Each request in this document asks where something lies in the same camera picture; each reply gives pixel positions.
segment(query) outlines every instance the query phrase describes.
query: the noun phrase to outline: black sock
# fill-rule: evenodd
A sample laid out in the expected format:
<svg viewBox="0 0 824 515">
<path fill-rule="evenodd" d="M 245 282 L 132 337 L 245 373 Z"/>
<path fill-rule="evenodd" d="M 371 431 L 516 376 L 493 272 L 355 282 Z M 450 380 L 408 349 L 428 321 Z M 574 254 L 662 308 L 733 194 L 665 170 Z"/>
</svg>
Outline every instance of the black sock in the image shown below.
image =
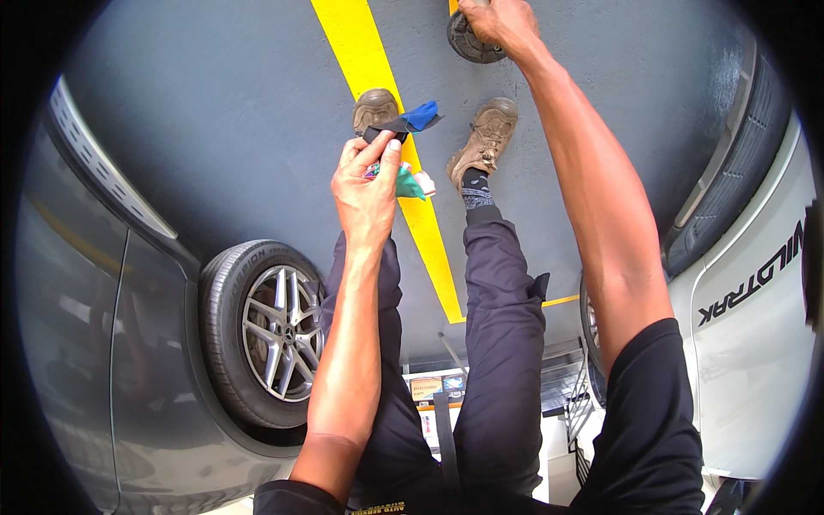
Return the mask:
<svg viewBox="0 0 824 515">
<path fill-rule="evenodd" d="M 492 199 L 487 178 L 489 174 L 478 168 L 469 168 L 464 172 L 461 182 L 461 196 L 466 206 L 466 224 L 503 220 L 501 212 Z"/>
</svg>

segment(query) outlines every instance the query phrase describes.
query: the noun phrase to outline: black shirt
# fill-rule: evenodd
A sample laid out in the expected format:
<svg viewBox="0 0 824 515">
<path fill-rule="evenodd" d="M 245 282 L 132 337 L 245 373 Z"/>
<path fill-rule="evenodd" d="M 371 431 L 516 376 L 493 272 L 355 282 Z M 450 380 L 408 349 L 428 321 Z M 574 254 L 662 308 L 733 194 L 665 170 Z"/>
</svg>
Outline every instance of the black shirt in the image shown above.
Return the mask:
<svg viewBox="0 0 824 515">
<path fill-rule="evenodd" d="M 569 508 L 484 489 L 397 499 L 355 513 L 700 513 L 701 442 L 677 321 L 638 333 L 618 356 L 607 386 L 595 457 Z M 275 513 L 340 515 L 344 507 L 315 486 L 278 480 L 255 491 L 255 515 Z"/>
</svg>

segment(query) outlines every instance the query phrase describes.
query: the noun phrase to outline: car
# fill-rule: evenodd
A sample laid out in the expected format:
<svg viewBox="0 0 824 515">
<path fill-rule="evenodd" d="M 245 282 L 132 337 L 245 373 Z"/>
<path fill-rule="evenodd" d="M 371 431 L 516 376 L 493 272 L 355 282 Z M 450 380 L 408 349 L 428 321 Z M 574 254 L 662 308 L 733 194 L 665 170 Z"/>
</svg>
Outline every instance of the car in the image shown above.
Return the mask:
<svg viewBox="0 0 824 515">
<path fill-rule="evenodd" d="M 727 479 L 767 477 L 801 408 L 815 342 L 801 260 L 814 200 L 810 151 L 780 77 L 753 37 L 736 98 L 725 137 L 662 239 L 693 424 L 716 489 Z M 597 313 L 583 278 L 581 321 L 590 392 L 603 410 Z"/>
<path fill-rule="evenodd" d="M 26 166 L 17 309 L 46 421 L 103 513 L 248 496 L 288 474 L 306 432 L 318 272 L 278 241 L 201 264 L 176 237 L 60 78 Z"/>
</svg>

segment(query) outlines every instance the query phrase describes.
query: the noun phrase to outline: metal railing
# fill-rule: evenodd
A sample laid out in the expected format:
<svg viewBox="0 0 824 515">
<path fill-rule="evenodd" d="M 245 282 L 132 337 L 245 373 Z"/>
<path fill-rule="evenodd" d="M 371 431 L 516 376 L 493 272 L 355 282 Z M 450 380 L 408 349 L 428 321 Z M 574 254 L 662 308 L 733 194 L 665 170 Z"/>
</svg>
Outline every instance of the metal railing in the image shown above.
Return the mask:
<svg viewBox="0 0 824 515">
<path fill-rule="evenodd" d="M 581 344 L 583 351 L 583 361 L 575 385 L 567 398 L 567 405 L 564 408 L 564 419 L 567 430 L 567 450 L 575 453 L 575 475 L 581 486 L 586 482 L 589 475 L 589 462 L 583 456 L 583 450 L 578 446 L 578 435 L 581 428 L 589 420 L 595 406 L 588 391 L 588 356 L 587 345 Z"/>
</svg>

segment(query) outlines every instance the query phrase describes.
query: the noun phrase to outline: dark blue pants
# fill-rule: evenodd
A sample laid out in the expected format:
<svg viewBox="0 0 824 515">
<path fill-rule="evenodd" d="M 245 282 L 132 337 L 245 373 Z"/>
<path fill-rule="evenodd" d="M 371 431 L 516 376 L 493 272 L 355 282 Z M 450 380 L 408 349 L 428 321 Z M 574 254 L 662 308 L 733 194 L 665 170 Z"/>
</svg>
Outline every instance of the dark blue pants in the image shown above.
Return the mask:
<svg viewBox="0 0 824 515">
<path fill-rule="evenodd" d="M 529 495 L 540 483 L 541 355 L 546 322 L 515 234 L 504 220 L 464 231 L 466 352 L 470 372 L 454 436 L 464 489 Z M 335 244 L 321 326 L 328 334 L 344 267 L 346 240 Z M 350 505 L 362 508 L 443 488 L 440 464 L 400 374 L 400 266 L 395 242 L 383 249 L 378 278 L 382 389 L 372 436 L 361 457 Z"/>
</svg>

